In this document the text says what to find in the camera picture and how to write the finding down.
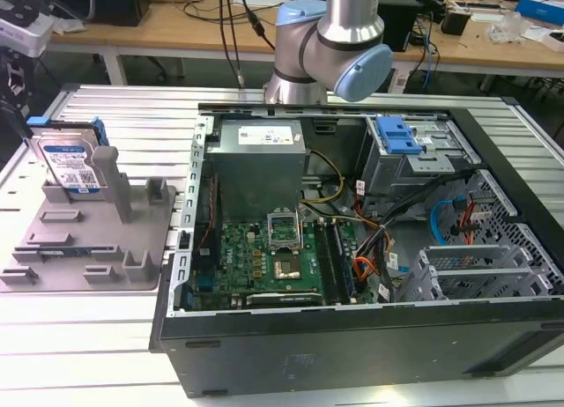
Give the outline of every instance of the workbench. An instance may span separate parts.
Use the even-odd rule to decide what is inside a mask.
[[[197,3],[200,14],[217,17],[218,0]],[[54,35],[48,49],[51,51],[89,53],[101,55],[106,64],[112,85],[127,85],[121,56],[164,56],[180,58],[179,75],[183,75],[183,58],[225,59],[217,24],[188,18],[182,12],[182,4],[152,4],[140,26],[119,27],[91,24],[83,33]],[[196,14],[192,8],[188,12]],[[234,14],[242,13],[234,5]],[[258,12],[264,19],[266,35],[275,41],[277,9]],[[471,74],[492,74],[526,77],[564,78],[564,56],[536,41],[524,44],[493,44],[486,36],[488,24],[468,21],[460,37],[445,35],[437,25],[433,27],[431,41],[441,52],[439,71]],[[235,26],[241,59],[245,61],[274,62],[271,49],[258,38],[250,24],[242,20]],[[232,46],[231,33],[226,27],[226,38]],[[407,77],[421,58],[422,48],[409,47],[404,53],[395,54],[395,73],[390,93],[402,93]],[[420,66],[428,67],[427,62]]]
[[[164,176],[178,189],[166,263],[176,243],[182,189],[199,102],[249,102],[258,90],[83,85],[61,92],[46,112],[65,121],[106,125],[118,167],[140,184]],[[342,100],[330,96],[331,103]],[[499,98],[378,94],[389,107],[463,107],[483,127],[547,209],[564,225],[564,153],[519,106]],[[46,169],[22,145],[0,172],[0,265],[5,265],[44,195]],[[449,381],[290,394],[188,400],[166,354],[148,352],[157,299],[147,292],[0,294],[2,405],[328,406],[484,405],[564,402],[564,348],[495,380]]]

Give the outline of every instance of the blue hard drive label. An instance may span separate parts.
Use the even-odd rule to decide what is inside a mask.
[[[100,183],[93,169],[85,163],[88,157],[81,145],[46,145],[43,151],[53,174],[62,187],[78,193],[96,192]]]

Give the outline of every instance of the blue box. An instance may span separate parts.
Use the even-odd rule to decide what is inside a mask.
[[[520,0],[515,10],[524,17],[564,25],[564,2],[558,0]]]

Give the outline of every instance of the floor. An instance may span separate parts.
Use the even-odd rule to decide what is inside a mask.
[[[175,76],[175,62],[172,59],[161,59],[170,76],[166,83],[158,79],[159,70],[145,57],[126,56],[124,65],[130,85],[178,85],[198,87],[233,87],[235,81],[228,64],[222,60],[190,59],[185,60],[186,77]],[[94,61],[91,55],[74,55],[47,53],[44,63],[50,73],[41,66],[36,74],[36,95],[30,100],[32,115],[41,115],[51,100],[58,93],[61,83],[108,84],[103,63]],[[272,73],[271,63],[243,62],[241,66],[248,88],[261,88]],[[416,72],[410,79],[407,93],[429,93],[448,95],[483,96],[479,90],[483,75],[469,75],[437,72],[423,89],[425,72]],[[516,98],[522,106],[540,123],[550,135],[564,121],[564,95],[552,89],[538,88],[543,83],[525,85],[528,78],[497,78],[488,95],[510,96]],[[382,85],[385,91],[387,83]],[[564,145],[564,130],[556,140]],[[0,168],[10,158],[19,145],[19,138],[10,130],[0,129]]]

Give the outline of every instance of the wooden table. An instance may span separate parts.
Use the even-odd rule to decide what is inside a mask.
[[[200,14],[217,18],[218,0],[204,0],[197,4]],[[49,46],[51,50],[79,53],[94,53],[103,56],[108,68],[110,81],[114,85],[125,85],[121,55],[170,56],[178,58],[224,59],[223,47],[217,24],[188,18],[180,5],[152,4],[151,9],[138,27],[117,27],[92,24],[84,33],[54,35]],[[196,14],[193,8],[188,12]],[[241,13],[240,6],[234,6],[234,13]],[[276,9],[259,13],[271,41],[275,40],[274,23]],[[516,75],[527,77],[564,78],[564,55],[535,41],[524,44],[493,44],[486,37],[488,24],[468,21],[460,37],[442,34],[434,26],[431,41],[441,52],[441,63],[437,70],[451,72]],[[273,62],[274,55],[268,46],[255,36],[248,22],[241,20],[235,28],[241,59]],[[232,47],[231,33],[226,27],[226,38]],[[421,48],[409,47],[404,53],[396,53],[395,74],[390,91],[402,93],[410,71],[421,58]],[[423,62],[422,70],[428,66]]]

